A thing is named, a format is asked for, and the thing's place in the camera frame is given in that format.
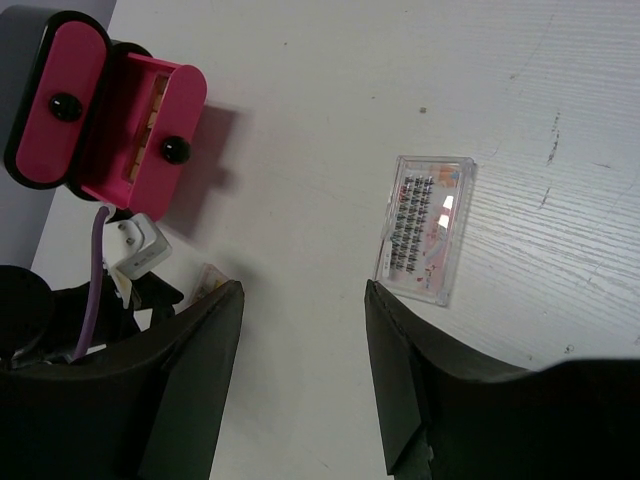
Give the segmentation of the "pink black makeup drawer organizer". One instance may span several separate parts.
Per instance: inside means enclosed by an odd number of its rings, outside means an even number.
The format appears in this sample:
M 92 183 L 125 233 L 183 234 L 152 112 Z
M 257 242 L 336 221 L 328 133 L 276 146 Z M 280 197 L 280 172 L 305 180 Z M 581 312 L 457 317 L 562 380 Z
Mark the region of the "pink black makeup drawer organizer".
M 133 185 L 123 177 L 136 97 L 169 80 Z M 89 15 L 15 5 L 1 14 L 1 160 L 19 184 L 68 187 L 153 220 L 167 212 L 207 97 L 202 72 L 111 39 Z

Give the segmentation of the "long brown eyeshadow palette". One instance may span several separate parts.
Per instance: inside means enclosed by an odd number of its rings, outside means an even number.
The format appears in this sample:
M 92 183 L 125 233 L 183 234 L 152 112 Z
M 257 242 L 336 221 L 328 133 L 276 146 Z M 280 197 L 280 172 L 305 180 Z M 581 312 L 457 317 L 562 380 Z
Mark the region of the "long brown eyeshadow palette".
M 130 185 L 135 183 L 142 160 L 146 154 L 149 139 L 164 99 L 168 80 L 169 75 L 167 73 L 156 73 L 136 97 L 137 103 L 133 114 L 135 129 L 129 150 L 129 158 L 123 173 L 124 179 Z

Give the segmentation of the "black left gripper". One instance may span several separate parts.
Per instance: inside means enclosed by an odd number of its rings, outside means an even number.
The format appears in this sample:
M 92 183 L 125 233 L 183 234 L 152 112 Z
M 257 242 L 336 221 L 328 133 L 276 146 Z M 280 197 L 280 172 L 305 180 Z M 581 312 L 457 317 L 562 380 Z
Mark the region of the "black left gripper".
M 3 370 L 70 362 L 77 350 L 123 341 L 71 364 L 2 373 L 2 477 L 208 478 L 244 290 L 226 282 L 174 315 L 183 299 L 148 273 L 133 282 L 125 309 L 107 273 L 96 289 L 52 290 L 34 272 L 3 265 Z M 144 310 L 153 324 L 163 321 L 140 332 L 134 313 Z

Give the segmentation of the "clear false eyelash box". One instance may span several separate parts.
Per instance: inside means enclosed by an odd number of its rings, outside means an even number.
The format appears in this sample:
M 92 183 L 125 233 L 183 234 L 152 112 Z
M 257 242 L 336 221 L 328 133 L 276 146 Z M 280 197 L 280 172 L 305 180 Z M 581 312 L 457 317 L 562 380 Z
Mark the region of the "clear false eyelash box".
M 404 298 L 449 304 L 475 173 L 470 157 L 397 158 L 376 282 Z

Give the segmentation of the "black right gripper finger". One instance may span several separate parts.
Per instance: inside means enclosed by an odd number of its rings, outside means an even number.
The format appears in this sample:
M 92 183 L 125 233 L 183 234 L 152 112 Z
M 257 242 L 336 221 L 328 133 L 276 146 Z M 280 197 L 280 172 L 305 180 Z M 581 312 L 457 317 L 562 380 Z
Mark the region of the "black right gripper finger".
M 527 370 L 446 334 L 378 282 L 367 283 L 364 307 L 391 477 L 638 477 L 637 360 Z

